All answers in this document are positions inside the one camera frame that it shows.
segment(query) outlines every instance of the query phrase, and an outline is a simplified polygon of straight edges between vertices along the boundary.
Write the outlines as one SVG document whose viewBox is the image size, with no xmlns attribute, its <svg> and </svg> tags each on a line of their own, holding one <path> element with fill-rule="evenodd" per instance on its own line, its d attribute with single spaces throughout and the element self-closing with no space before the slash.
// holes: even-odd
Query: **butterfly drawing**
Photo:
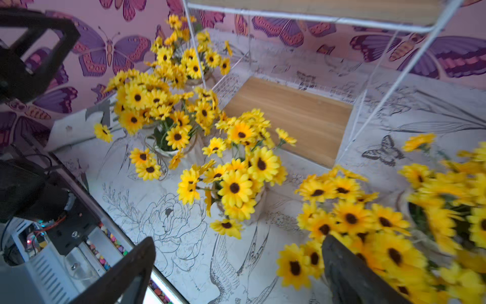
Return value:
<svg viewBox="0 0 486 304">
<path fill-rule="evenodd" d="M 302 31 L 311 33 L 314 37 L 323 37 L 336 32 L 332 23 L 299 21 L 284 18 L 253 17 L 255 30 L 263 31 L 267 37 L 279 37 L 283 44 L 290 47 L 299 47 L 304 43 Z"/>
<path fill-rule="evenodd" d="M 101 77 L 105 74 L 106 67 L 112 65 L 115 74 L 132 69 L 135 63 L 143 61 L 145 53 L 150 49 L 150 40 L 139 35 L 125 36 L 113 45 L 114 37 L 106 37 L 105 43 L 93 28 L 76 17 L 56 11 L 46 11 L 46 15 L 67 18 L 74 22 L 81 36 L 71 52 L 79 55 L 79 64 L 84 76 Z M 59 38 L 63 36 L 60 31 L 55 32 Z"/>
<path fill-rule="evenodd" d="M 167 6 L 169 7 L 169 15 L 186 15 L 181 0 L 167 0 Z M 223 22 L 223 20 L 225 19 L 225 14 L 221 12 L 200 10 L 198 15 L 201 20 L 201 25 L 203 26 L 203 29 L 214 28 L 214 25 L 217 22 Z M 187 24 L 184 22 L 182 24 L 182 28 L 185 28 L 186 26 Z"/>
<path fill-rule="evenodd" d="M 382 144 L 379 149 L 368 150 L 362 153 L 361 157 L 379 160 L 387 166 L 395 167 L 396 159 L 405 158 L 404 154 L 397 148 L 395 148 L 395 143 L 390 135 L 386 135 L 382 139 Z"/>
<path fill-rule="evenodd" d="M 390 49 L 386 50 L 386 53 L 393 50 L 388 60 L 396 61 L 408 55 L 397 69 L 402 71 L 418 51 L 418 48 L 415 48 L 417 44 L 425 37 L 417 33 L 403 37 L 398 35 Z M 361 35 L 355 36 L 350 45 L 353 49 L 361 51 L 365 62 L 370 62 L 378 59 L 385 52 L 390 39 L 391 36 L 388 35 Z M 411 73 L 439 79 L 441 75 L 439 69 L 451 78 L 486 73 L 486 40 L 465 36 L 437 37 L 412 68 Z"/>
<path fill-rule="evenodd" d="M 112 3 L 113 0 L 100 0 L 100 4 L 104 9 L 109 9 Z M 123 4 L 123 18 L 129 22 L 135 18 L 135 10 L 143 11 L 146 3 L 147 0 L 115 0 L 115 8 L 119 10 Z"/>
<path fill-rule="evenodd" d="M 35 71 L 50 52 L 49 48 L 36 50 L 25 60 L 26 67 Z M 25 134 L 33 135 L 43 145 L 47 143 L 51 130 L 39 121 L 50 121 L 49 111 L 61 114 L 72 112 L 71 103 L 78 96 L 78 91 L 73 87 L 60 87 L 68 80 L 64 65 L 61 65 L 46 93 L 31 104 L 25 105 L 19 101 L 7 103 L 9 111 L 0 112 L 0 149 Z"/>
</svg>

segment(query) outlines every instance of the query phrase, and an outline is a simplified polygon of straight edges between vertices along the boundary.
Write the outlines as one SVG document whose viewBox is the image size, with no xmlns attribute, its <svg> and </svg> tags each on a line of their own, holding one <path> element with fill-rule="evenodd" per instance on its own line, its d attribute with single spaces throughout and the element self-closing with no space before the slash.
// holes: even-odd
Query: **vase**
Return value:
<svg viewBox="0 0 486 304">
<path fill-rule="evenodd" d="M 444 253 L 439 249 L 437 243 L 429 238 L 424 232 L 420 231 L 410 214 L 410 202 L 407 197 L 413 193 L 414 190 L 409 188 L 405 191 L 395 191 L 390 197 L 390 201 L 396 201 L 397 210 L 403 215 L 403 219 L 410 223 L 410 240 L 415 247 L 420 250 L 429 260 L 433 261 L 439 266 L 447 267 L 454 260 L 454 256 Z"/>
</svg>

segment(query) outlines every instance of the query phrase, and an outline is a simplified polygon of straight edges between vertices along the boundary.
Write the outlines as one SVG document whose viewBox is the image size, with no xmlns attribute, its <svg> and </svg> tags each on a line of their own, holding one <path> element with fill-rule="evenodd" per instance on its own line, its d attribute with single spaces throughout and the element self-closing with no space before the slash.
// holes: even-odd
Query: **artificial sunflower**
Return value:
<svg viewBox="0 0 486 304">
<path fill-rule="evenodd" d="M 254 207 L 256 204 L 257 202 L 254 199 L 250 199 L 246 203 L 243 203 L 241 207 L 225 205 L 225 215 L 238 221 L 250 219 L 251 214 L 255 213 Z"/>
<path fill-rule="evenodd" d="M 346 202 L 354 203 L 360 193 L 360 185 L 355 179 L 347 179 L 337 176 L 332 179 L 332 184 L 337 191 L 337 197 Z"/>
<path fill-rule="evenodd" d="M 221 199 L 223 204 L 241 208 L 243 203 L 250 199 L 252 182 L 248 180 L 248 177 L 246 173 L 233 170 L 223 176 L 222 189 L 218 191 L 218 194 L 223 197 Z"/>
<path fill-rule="evenodd" d="M 189 144 L 189 135 L 187 131 L 179 126 L 173 127 L 167 131 L 167 145 L 172 146 L 173 150 L 184 149 Z"/>
<path fill-rule="evenodd" d="M 219 64 L 219 68 L 221 70 L 221 75 L 228 74 L 229 70 L 231 69 L 229 58 L 225 58 L 225 59 L 221 60 L 221 62 Z"/>
<path fill-rule="evenodd" d="M 223 151 L 225 150 L 225 141 L 221 138 L 213 137 L 209 142 L 209 146 L 203 148 L 203 154 L 209 156 L 216 153 L 218 157 L 223 157 Z"/>
<path fill-rule="evenodd" d="M 277 156 L 267 147 L 256 148 L 250 161 L 252 166 L 248 168 L 248 172 L 253 179 L 259 181 L 271 181 L 280 167 Z"/>
<path fill-rule="evenodd" d="M 390 275 L 410 283 L 423 279 L 427 258 L 403 235 L 377 233 L 373 249 L 376 258 Z"/>
<path fill-rule="evenodd" d="M 210 67 L 210 68 L 216 68 L 219 66 L 219 62 L 221 60 L 221 56 L 218 55 L 218 53 L 216 53 L 215 51 L 209 49 L 206 51 L 206 53 L 204 54 L 204 59 L 206 60 L 206 64 Z"/>
<path fill-rule="evenodd" d="M 275 131 L 277 132 L 278 138 L 280 138 L 281 141 L 284 141 L 284 143 L 288 143 L 292 146 L 295 146 L 295 143 L 297 142 L 297 140 L 293 137 L 290 137 L 288 132 L 286 132 L 286 131 L 284 131 L 280 128 L 275 129 Z"/>
<path fill-rule="evenodd" d="M 336 229 L 336 219 L 322 209 L 317 209 L 308 220 L 307 230 L 311 232 L 309 237 L 320 243 Z"/>
<path fill-rule="evenodd" d="M 309 264 L 310 258 L 304 255 L 304 250 L 296 244 L 285 245 L 277 260 L 277 275 L 282 277 L 282 286 L 294 286 L 299 290 L 301 286 L 310 288 Z"/>
<path fill-rule="evenodd" d="M 429 229 L 434 236 L 435 242 L 439 249 L 443 252 L 455 255 L 461 246 L 457 244 L 452 238 L 455 237 L 456 223 L 453 218 L 462 220 L 458 212 L 449 209 L 428 208 L 425 209 Z"/>
<path fill-rule="evenodd" d="M 182 151 L 178 151 L 176 155 L 174 155 L 171 159 L 171 162 L 169 163 L 169 169 L 175 170 L 179 166 L 181 159 L 185 157 L 184 153 Z"/>
<path fill-rule="evenodd" d="M 108 126 L 106 125 L 95 124 L 94 135 L 107 143 L 110 143 L 113 140 L 113 135 L 111 134 L 110 130 L 108 130 Z"/>
<path fill-rule="evenodd" d="M 130 158 L 132 159 L 132 163 L 134 163 L 136 167 L 139 167 L 152 162 L 155 159 L 155 154 L 150 153 L 149 149 L 143 151 L 135 148 L 130 153 Z"/>
<path fill-rule="evenodd" d="M 317 212 L 316 203 L 302 205 L 302 213 L 297 215 L 297 225 L 300 229 L 304 230 L 310 227 L 310 220 L 314 217 Z"/>
<path fill-rule="evenodd" d="M 407 231 L 410 223 L 403 219 L 400 212 L 394 212 L 392 208 L 384 207 L 380 204 L 371 205 L 371 210 L 373 211 L 371 217 L 376 223 L 376 230 L 397 231 L 410 236 L 410 233 Z"/>
<path fill-rule="evenodd" d="M 398 173 L 405 176 L 414 189 L 420 188 L 422 183 L 428 180 L 433 174 L 427 166 L 418 163 L 403 166 Z"/>
<path fill-rule="evenodd" d="M 179 200 L 181 200 L 184 205 L 187 203 L 192 205 L 195 199 L 201 198 L 196 190 L 198 180 L 199 172 L 196 170 L 191 168 L 190 170 L 184 170 L 182 172 L 181 182 L 179 183 L 177 193 L 179 193 Z"/>
<path fill-rule="evenodd" d="M 160 172 L 160 166 L 157 165 L 155 159 L 152 159 L 146 164 L 139 165 L 135 168 L 135 172 L 139 174 L 139 178 L 143 180 L 158 179 L 162 174 Z"/>
<path fill-rule="evenodd" d="M 242 237 L 242 225 L 234 219 L 215 220 L 209 226 L 220 235 L 233 236 L 237 239 L 241 239 Z"/>
<path fill-rule="evenodd" d="M 430 145 L 434 142 L 434 139 L 435 134 L 420 134 L 417 136 L 412 136 L 407 140 L 402 149 L 405 152 L 412 152 L 417 149 L 428 151 L 430 150 Z"/>
<path fill-rule="evenodd" d="M 143 127 L 143 117 L 138 112 L 132 110 L 123 111 L 120 115 L 119 122 L 130 135 L 135 135 Z"/>
<path fill-rule="evenodd" d="M 127 107 L 135 110 L 143 110 L 149 106 L 149 99 L 147 96 L 147 90 L 137 84 L 125 85 L 126 91 L 126 105 Z"/>
<path fill-rule="evenodd" d="M 216 168 L 210 168 L 208 169 L 204 175 L 206 178 L 204 179 L 204 182 L 206 184 L 213 183 L 218 180 L 223 179 L 223 175 L 226 173 L 226 165 L 218 165 Z"/>
<path fill-rule="evenodd" d="M 472 224 L 469 227 L 469 238 L 476 246 L 486 248 L 486 209 L 472 208 L 471 214 L 468 216 L 468 222 Z"/>
<path fill-rule="evenodd" d="M 334 206 L 334 214 L 339 222 L 340 232 L 347 232 L 350 235 L 366 233 L 373 228 L 371 211 L 364 209 L 362 204 L 355 205 L 351 202 L 340 201 Z"/>
<path fill-rule="evenodd" d="M 319 279 L 324 273 L 324 259 L 322 258 L 322 243 L 316 241 L 308 241 L 300 248 L 304 250 L 304 255 L 309 257 L 309 275 Z"/>
</svg>

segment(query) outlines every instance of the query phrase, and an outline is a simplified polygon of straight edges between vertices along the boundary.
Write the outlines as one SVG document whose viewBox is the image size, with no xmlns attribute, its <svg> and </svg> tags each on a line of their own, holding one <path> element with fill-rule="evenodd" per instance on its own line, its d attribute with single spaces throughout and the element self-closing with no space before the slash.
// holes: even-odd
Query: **metal frame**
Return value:
<svg viewBox="0 0 486 304">
<path fill-rule="evenodd" d="M 255 15 L 255 16 L 273 17 L 273 18 L 290 18 L 290 19 L 310 20 L 310 21 L 319 21 L 319 22 L 330 22 L 330 23 L 336 23 L 336 24 L 346 24 L 346 25 L 363 26 L 363 27 L 371 27 L 371 28 L 381 28 L 381 29 L 387 29 L 387 30 L 394 30 L 395 31 L 393 37 L 388 42 L 388 46 L 386 47 L 386 49 L 383 52 L 383 54 L 381 55 L 378 63 L 376 64 L 373 72 L 370 74 L 365 85 L 362 87 L 361 93 L 358 95 L 358 97 L 355 100 L 354 105 L 359 103 L 359 106 L 358 106 L 358 112 L 356 114 L 356 117 L 354 119 L 354 122 L 353 122 L 353 125 L 352 125 L 352 128 L 351 128 L 351 134 L 349 136 L 350 140 L 346 144 L 345 148 L 343 150 L 340 150 L 342 152 L 340 153 L 340 155 L 338 155 L 338 158 L 336 159 L 336 163 L 338 163 L 344 157 L 346 152 L 349 150 L 349 147 L 356 141 L 356 139 L 359 137 L 359 135 L 361 135 L 364 128 L 370 123 L 370 121 L 378 113 L 378 111 L 380 111 L 382 109 L 384 103 L 388 100 L 388 98 L 390 98 L 390 96 L 393 94 L 393 92 L 397 89 L 398 85 L 404 80 L 406 75 L 412 70 L 412 68 L 415 66 L 415 64 L 417 64 L 417 62 L 420 60 L 422 55 L 428 50 L 428 48 L 430 47 L 430 45 L 432 44 L 434 39 L 437 38 L 437 36 L 440 34 L 442 29 L 449 22 L 449 20 L 454 15 L 454 13 L 457 11 L 457 9 L 459 9 L 462 2 L 463 2 L 463 0 L 448 0 L 447 3 L 445 4 L 444 10 L 440 14 L 439 18 L 437 19 L 437 22 L 434 25 L 418 26 L 418 25 L 398 24 L 398 23 L 375 21 L 375 20 L 363 20 L 363 19 L 356 19 L 356 18 L 342 18 L 342 17 L 331 17 L 331 16 L 317 16 L 317 15 L 309 15 L 309 14 L 294 14 L 294 13 L 285 13 L 285 12 L 238 9 L 238 8 L 229 8 L 229 7 L 221 7 L 221 6 L 196 4 L 196 3 L 190 3 L 188 0 L 182 0 L 182 4 L 184 5 L 186 17 L 188 18 L 188 20 L 190 20 L 189 9 L 199 9 L 199 10 L 208 10 L 208 11 L 216 11 L 216 12 L 222 12 L 222 13 L 231 13 L 231 14 L 248 15 L 248 16 Z M 198 59 L 199 68 L 201 68 L 202 64 L 199 60 L 199 52 L 197 51 L 198 45 L 197 45 L 196 39 L 194 38 L 194 29 L 193 29 L 192 24 L 190 22 L 188 22 L 188 25 L 189 25 L 189 30 L 191 32 L 192 43 L 193 43 L 193 45 L 196 49 L 196 52 L 198 53 L 197 59 Z M 359 119 L 360 114 L 361 114 L 361 109 L 363 107 L 363 102 L 366 99 L 368 87 L 371 84 L 373 76 L 376 73 L 376 71 L 378 70 L 378 67 L 382 63 L 382 59 L 383 59 L 385 53 L 390 48 L 392 41 L 395 39 L 396 35 L 398 34 L 398 31 L 421 33 L 421 34 L 430 33 L 430 34 L 425 39 L 424 43 L 420 46 L 420 48 L 418 49 L 416 54 L 413 56 L 413 58 L 409 61 L 409 63 L 406 65 L 406 67 L 400 73 L 400 75 L 395 80 L 393 85 L 390 87 L 388 92 L 386 92 L 386 94 L 380 100 L 378 105 L 374 108 L 373 112 L 368 116 L 368 118 L 363 123 L 363 125 L 359 128 L 359 130 L 356 132 L 356 134 L 354 134 L 354 130 L 356 128 L 358 119 Z M 250 34 L 248 34 L 248 47 L 249 47 L 249 51 L 243 57 L 248 55 L 248 57 L 250 59 L 250 65 L 251 65 L 251 36 L 250 36 Z M 201 76 L 202 76 L 202 79 L 203 79 L 204 88 L 207 89 L 206 82 L 204 81 L 204 71 L 202 71 L 202 70 L 201 70 Z"/>
</svg>

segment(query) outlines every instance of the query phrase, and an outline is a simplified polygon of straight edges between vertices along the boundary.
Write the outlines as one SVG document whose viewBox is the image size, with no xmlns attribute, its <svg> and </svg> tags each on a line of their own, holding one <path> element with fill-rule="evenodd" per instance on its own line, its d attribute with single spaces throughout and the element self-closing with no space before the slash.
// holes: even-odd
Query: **purple butterfly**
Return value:
<svg viewBox="0 0 486 304">
<path fill-rule="evenodd" d="M 25 65 L 35 71 L 51 52 L 48 48 L 40 48 L 32 53 Z M 8 146 L 12 141 L 27 133 L 32 134 L 41 144 L 46 144 L 51 130 L 36 120 L 47 121 L 51 116 L 47 111 L 56 113 L 71 113 L 71 102 L 78 96 L 73 87 L 56 87 L 66 84 L 69 80 L 64 65 L 61 65 L 54 75 L 47 92 L 25 105 L 18 101 L 10 101 L 7 105 L 13 111 L 0 112 L 0 149 Z"/>
<path fill-rule="evenodd" d="M 322 37 L 336 32 L 336 26 L 332 23 L 300 21 L 283 18 L 253 17 L 255 30 L 263 31 L 268 37 L 279 37 L 283 44 L 291 47 L 299 47 L 304 43 L 304 31 L 309 30 L 312 36 Z"/>
<path fill-rule="evenodd" d="M 76 17 L 56 11 L 46 11 L 46 15 L 67 18 L 74 22 L 81 36 L 71 52 L 79 55 L 79 64 L 84 76 L 101 77 L 106 72 L 106 65 L 111 66 L 112 63 L 115 74 L 132 69 L 134 63 L 143 61 L 145 53 L 150 49 L 150 40 L 142 36 L 123 37 L 113 46 L 113 38 L 107 37 L 105 44 L 95 30 Z"/>
</svg>

